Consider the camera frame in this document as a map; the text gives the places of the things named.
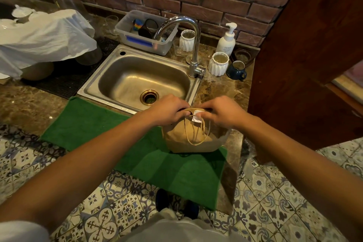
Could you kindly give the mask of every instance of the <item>black shoe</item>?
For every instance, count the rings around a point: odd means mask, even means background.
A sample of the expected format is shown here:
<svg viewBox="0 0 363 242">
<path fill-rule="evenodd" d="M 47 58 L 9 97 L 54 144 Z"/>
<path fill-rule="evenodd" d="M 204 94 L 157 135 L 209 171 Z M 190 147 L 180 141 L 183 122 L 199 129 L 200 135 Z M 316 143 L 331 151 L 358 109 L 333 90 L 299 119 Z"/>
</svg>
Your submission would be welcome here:
<svg viewBox="0 0 363 242">
<path fill-rule="evenodd" d="M 157 211 L 161 211 L 165 208 L 169 207 L 169 196 L 168 193 L 164 189 L 159 189 L 157 191 L 157 196 L 155 200 L 155 205 L 157 206 Z"/>
<path fill-rule="evenodd" d="M 194 220 L 198 218 L 198 214 L 199 214 L 199 206 L 192 201 L 188 201 L 187 204 L 185 205 L 184 216 Z"/>
</svg>

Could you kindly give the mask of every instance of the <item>dark blue mug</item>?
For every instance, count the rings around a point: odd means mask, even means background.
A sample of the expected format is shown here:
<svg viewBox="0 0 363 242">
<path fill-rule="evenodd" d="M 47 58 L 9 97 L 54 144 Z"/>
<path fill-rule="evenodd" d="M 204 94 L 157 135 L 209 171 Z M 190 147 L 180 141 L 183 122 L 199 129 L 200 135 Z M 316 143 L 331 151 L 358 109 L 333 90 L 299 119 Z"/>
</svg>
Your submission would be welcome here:
<svg viewBox="0 0 363 242">
<path fill-rule="evenodd" d="M 242 61 L 234 61 L 231 63 L 226 71 L 227 76 L 233 80 L 244 80 L 247 78 L 246 65 Z"/>
</svg>

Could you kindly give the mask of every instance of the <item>white sticker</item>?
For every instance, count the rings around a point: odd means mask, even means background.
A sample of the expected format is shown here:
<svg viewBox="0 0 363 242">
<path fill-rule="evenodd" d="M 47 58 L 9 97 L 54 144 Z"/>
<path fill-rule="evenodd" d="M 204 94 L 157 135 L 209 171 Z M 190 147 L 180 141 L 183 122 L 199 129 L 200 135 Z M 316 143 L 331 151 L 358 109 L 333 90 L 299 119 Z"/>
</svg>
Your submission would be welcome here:
<svg viewBox="0 0 363 242">
<path fill-rule="evenodd" d="M 194 111 L 194 114 L 193 115 L 195 115 L 195 114 L 197 114 L 199 112 L 203 112 L 203 110 L 196 110 L 196 111 Z M 201 123 L 202 122 L 202 118 L 197 117 L 197 116 L 193 116 L 192 121 L 195 121 L 196 123 Z"/>
</svg>

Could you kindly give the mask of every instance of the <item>drain strainer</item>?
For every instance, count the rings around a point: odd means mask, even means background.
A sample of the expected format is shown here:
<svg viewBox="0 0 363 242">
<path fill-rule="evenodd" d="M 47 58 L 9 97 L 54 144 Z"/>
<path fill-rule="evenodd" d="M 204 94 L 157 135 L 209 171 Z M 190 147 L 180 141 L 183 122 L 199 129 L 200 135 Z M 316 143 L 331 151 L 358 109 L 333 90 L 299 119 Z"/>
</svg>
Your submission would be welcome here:
<svg viewBox="0 0 363 242">
<path fill-rule="evenodd" d="M 159 94 L 155 90 L 145 90 L 140 95 L 140 102 L 145 105 L 152 105 L 159 99 Z"/>
</svg>

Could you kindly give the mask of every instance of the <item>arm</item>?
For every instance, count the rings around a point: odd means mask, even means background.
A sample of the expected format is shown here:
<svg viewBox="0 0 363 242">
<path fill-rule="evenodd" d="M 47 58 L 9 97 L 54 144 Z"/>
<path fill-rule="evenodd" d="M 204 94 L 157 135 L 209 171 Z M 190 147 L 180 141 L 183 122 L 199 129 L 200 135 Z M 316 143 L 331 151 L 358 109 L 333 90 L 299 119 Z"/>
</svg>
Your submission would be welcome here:
<svg viewBox="0 0 363 242">
<path fill-rule="evenodd" d="M 57 159 L 0 206 L 0 222 L 23 220 L 52 233 L 110 173 L 150 128 L 190 114 L 189 104 L 168 95 L 115 128 Z"/>
<path fill-rule="evenodd" d="M 245 112 L 235 101 L 223 96 L 205 102 L 214 114 L 198 116 L 234 128 L 266 152 L 294 187 L 349 241 L 363 237 L 363 181 L 334 162 L 294 141 Z"/>
</svg>

